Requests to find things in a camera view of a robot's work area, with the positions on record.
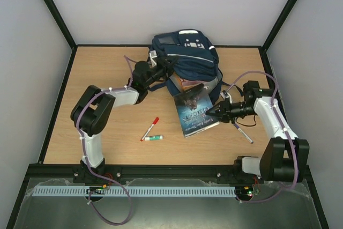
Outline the orange treehouse book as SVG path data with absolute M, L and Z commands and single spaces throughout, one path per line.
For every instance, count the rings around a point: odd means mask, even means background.
M 183 91 L 182 82 L 179 76 L 175 76 L 175 85 L 177 86 L 180 92 Z

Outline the navy blue student backpack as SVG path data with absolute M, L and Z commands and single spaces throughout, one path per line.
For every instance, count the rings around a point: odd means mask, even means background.
M 218 100 L 223 77 L 219 56 L 215 46 L 201 31 L 188 28 L 157 34 L 152 39 L 150 51 L 174 62 L 174 72 L 180 78 L 212 83 L 209 97 L 212 103 Z

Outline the dark Wuthering Heights book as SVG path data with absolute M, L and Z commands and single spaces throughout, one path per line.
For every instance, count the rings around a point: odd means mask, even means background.
M 219 120 L 206 112 L 213 107 L 203 83 L 174 96 L 174 102 L 185 138 L 219 125 Z

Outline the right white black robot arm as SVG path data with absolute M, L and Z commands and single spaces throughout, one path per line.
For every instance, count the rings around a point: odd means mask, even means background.
M 261 88 L 249 80 L 243 85 L 243 101 L 232 103 L 229 98 L 210 108 L 206 115 L 223 123 L 237 118 L 259 116 L 269 137 L 261 157 L 240 156 L 235 160 L 234 176 L 244 182 L 252 175 L 265 181 L 301 182 L 307 166 L 309 143 L 300 139 L 287 124 L 273 90 Z

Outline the pink purple paperback book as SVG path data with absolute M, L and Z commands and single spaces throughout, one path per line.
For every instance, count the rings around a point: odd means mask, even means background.
M 187 88 L 187 87 L 193 87 L 198 84 L 205 83 L 205 82 L 201 80 L 187 80 L 184 78 L 180 78 L 180 83 L 183 88 Z

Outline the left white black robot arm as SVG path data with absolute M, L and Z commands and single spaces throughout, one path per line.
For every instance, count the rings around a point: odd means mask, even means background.
M 178 58 L 158 57 L 156 65 L 148 61 L 134 62 L 124 57 L 130 69 L 128 83 L 119 88 L 99 88 L 90 85 L 74 106 L 70 118 L 78 130 L 83 156 L 81 162 L 93 173 L 105 163 L 102 153 L 101 132 L 115 107 L 141 103 L 150 85 L 173 74 Z

